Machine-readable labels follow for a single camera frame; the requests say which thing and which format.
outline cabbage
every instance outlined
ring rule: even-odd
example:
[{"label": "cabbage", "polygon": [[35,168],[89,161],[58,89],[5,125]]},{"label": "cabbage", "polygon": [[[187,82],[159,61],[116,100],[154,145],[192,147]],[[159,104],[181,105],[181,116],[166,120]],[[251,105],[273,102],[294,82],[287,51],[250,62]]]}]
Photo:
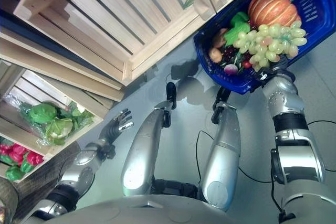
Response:
[{"label": "cabbage", "polygon": [[42,103],[31,108],[29,117],[36,123],[49,123],[56,117],[56,114],[54,106]]},{"label": "cabbage", "polygon": [[46,135],[50,143],[64,145],[64,138],[72,131],[71,118],[54,119],[47,127]]}]

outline plastic bag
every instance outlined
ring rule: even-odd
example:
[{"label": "plastic bag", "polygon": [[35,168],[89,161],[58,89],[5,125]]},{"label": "plastic bag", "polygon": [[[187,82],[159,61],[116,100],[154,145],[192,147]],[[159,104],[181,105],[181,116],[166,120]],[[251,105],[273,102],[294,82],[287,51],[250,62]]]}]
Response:
[{"label": "plastic bag", "polygon": [[40,145],[64,145],[73,132],[93,122],[93,114],[87,110],[80,112],[75,102],[61,109],[48,102],[32,106],[13,95],[8,95],[5,101],[16,107],[31,130],[38,134]]}]

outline orange pumpkin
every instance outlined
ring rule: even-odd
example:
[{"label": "orange pumpkin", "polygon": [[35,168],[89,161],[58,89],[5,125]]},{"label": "orange pumpkin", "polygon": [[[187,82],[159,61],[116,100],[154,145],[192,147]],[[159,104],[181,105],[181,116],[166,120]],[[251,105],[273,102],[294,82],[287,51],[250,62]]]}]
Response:
[{"label": "orange pumpkin", "polygon": [[270,26],[276,23],[290,26],[294,21],[301,20],[295,5],[290,0],[252,0],[248,16],[257,26],[262,24]]}]

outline blue basket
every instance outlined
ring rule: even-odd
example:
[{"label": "blue basket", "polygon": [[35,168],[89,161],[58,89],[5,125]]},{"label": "blue basket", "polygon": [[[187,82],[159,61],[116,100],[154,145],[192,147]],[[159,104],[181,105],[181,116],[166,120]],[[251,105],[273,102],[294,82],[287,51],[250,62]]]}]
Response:
[{"label": "blue basket", "polygon": [[[212,39],[223,27],[229,26],[231,18],[239,11],[247,11],[251,0],[235,0],[220,11],[195,35],[194,41],[198,58],[207,74],[219,85],[244,94],[260,86],[254,78],[252,68],[244,70],[238,76],[226,75],[222,68],[213,63],[208,56]],[[294,0],[302,19],[302,28],[307,32],[308,43],[299,47],[299,54],[288,61],[293,64],[317,44],[321,43],[336,30],[336,0]]]}]

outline humanoid robot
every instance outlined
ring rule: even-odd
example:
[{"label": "humanoid robot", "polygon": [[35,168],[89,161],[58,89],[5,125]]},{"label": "humanoid robot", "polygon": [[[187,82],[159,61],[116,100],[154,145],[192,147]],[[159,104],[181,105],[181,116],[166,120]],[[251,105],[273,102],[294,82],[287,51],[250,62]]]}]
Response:
[{"label": "humanoid robot", "polygon": [[[336,223],[336,198],[324,184],[323,161],[307,127],[294,75],[261,69],[258,79],[276,131],[271,175],[285,186],[279,223]],[[171,125],[171,111],[176,108],[175,85],[168,83],[166,92],[167,100],[145,119],[125,160],[121,184],[126,197],[74,211],[102,162],[114,157],[113,142],[133,125],[128,110],[76,156],[55,189],[22,223],[233,223],[225,211],[237,180],[240,132],[235,108],[227,103],[230,92],[220,89],[214,103],[217,133],[197,186],[153,176],[161,129]]]}]

